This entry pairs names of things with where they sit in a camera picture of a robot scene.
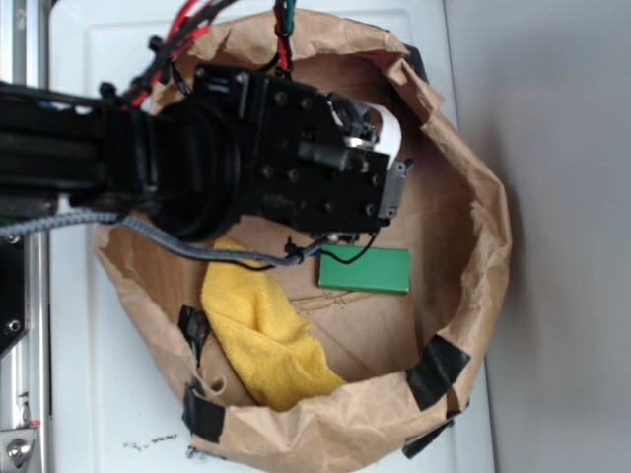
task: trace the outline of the crumpled paper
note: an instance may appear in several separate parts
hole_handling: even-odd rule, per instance
[[[201,61],[265,64],[275,53],[273,25],[273,16],[263,14],[213,26],[177,68],[192,83]],[[405,46],[392,34],[299,10],[292,46],[294,80],[387,106],[403,129],[399,156],[415,160],[399,215],[376,242],[410,249],[409,295],[320,289],[313,258],[273,271],[311,321],[331,368],[355,382],[283,413],[243,407],[239,390],[217,395],[209,386],[212,371],[202,378],[176,326],[182,304],[199,307],[203,265],[175,258],[125,229],[104,230],[97,254],[174,393],[181,399],[195,378],[203,395],[229,406],[219,443],[193,437],[195,447],[270,472],[346,472],[439,426],[448,412],[465,409],[508,284],[510,223],[502,183],[441,114],[442,98],[405,62]],[[154,95],[154,112],[181,99],[167,85]],[[254,217],[243,218],[230,236],[277,253],[287,236],[306,241]],[[421,411],[404,370],[437,333],[471,361],[450,391]]]

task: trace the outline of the black cable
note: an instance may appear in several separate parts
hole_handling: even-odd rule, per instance
[[[278,52],[277,52],[276,54],[274,54],[274,57],[272,57],[271,61],[269,61],[264,66],[258,68],[258,72],[267,72],[271,70],[271,68],[274,67],[276,63],[278,62],[278,59],[280,59],[280,56],[278,55]]]
[[[191,89],[188,86],[188,84],[186,84],[186,81],[184,81],[184,78],[181,77],[181,74],[179,73],[179,71],[177,70],[177,67],[175,67],[175,63],[172,62],[171,63],[171,73],[174,76],[174,82],[177,85],[177,89],[184,95],[187,96],[191,93]]]
[[[188,35],[195,31],[203,22],[211,24],[222,10],[236,1],[237,0],[223,0],[213,3],[201,9],[184,23],[181,28],[177,30],[177,33],[175,33],[172,39],[163,44],[162,47],[157,48],[156,57],[145,72],[132,81],[131,88],[128,92],[123,94],[121,98],[122,101],[132,103],[144,90],[151,90],[151,80],[153,77],[169,65],[173,60],[173,53],[182,47],[181,43],[187,39]]]
[[[342,259],[339,256],[337,256],[334,253],[331,253],[330,251],[326,251],[325,249],[322,250],[322,254],[325,254],[326,256],[330,256],[331,258],[333,258],[335,261],[342,263],[342,264],[351,264],[354,263],[355,261],[357,261],[359,258],[361,258],[362,256],[364,256],[366,254],[366,252],[371,249],[371,246],[373,246],[373,243],[375,242],[375,240],[377,239],[377,235],[379,234],[379,232],[374,232],[373,236],[371,237],[370,241],[368,242],[368,244],[366,246],[364,246],[362,248],[362,250],[357,253],[355,256],[353,256],[351,259]]]

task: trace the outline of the green rectangular object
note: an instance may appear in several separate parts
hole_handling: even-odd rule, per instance
[[[349,260],[364,249],[361,246],[328,244],[322,250]],[[407,294],[410,289],[410,252],[406,249],[370,248],[351,264],[343,264],[322,254],[319,286],[346,291]]]

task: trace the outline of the yellow towel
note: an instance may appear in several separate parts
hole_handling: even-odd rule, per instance
[[[243,249],[226,237],[215,246]],[[228,360],[260,404],[285,411],[344,383],[328,367],[309,322],[269,274],[210,263],[201,301]]]

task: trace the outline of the black tape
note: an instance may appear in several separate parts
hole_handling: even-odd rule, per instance
[[[410,55],[406,56],[405,60],[410,66],[412,66],[412,69],[414,69],[416,75],[429,84],[430,81],[427,78],[427,72],[425,71],[425,64],[423,64],[421,52],[418,50],[417,47],[410,46],[409,44],[405,44],[405,47],[408,51],[410,51]]]
[[[183,305],[179,312],[179,322],[177,326],[184,335],[188,345],[190,345],[193,356],[197,361],[197,367],[199,368],[201,350],[211,332],[210,323],[208,323],[206,314],[201,310]]]
[[[192,434],[219,443],[219,437],[224,431],[225,418],[225,407],[198,397],[193,387],[186,387],[182,419]]]
[[[407,371],[407,383],[421,411],[432,407],[456,382],[471,357],[435,335],[423,349],[421,361]]]
[[[449,419],[444,424],[438,426],[431,432],[428,432],[420,439],[416,439],[408,443],[404,448],[401,449],[403,454],[408,458],[412,459],[416,455],[418,455],[421,451],[423,451],[427,445],[432,443],[440,434],[443,433],[443,430],[447,427],[451,427],[454,425],[454,420]]]

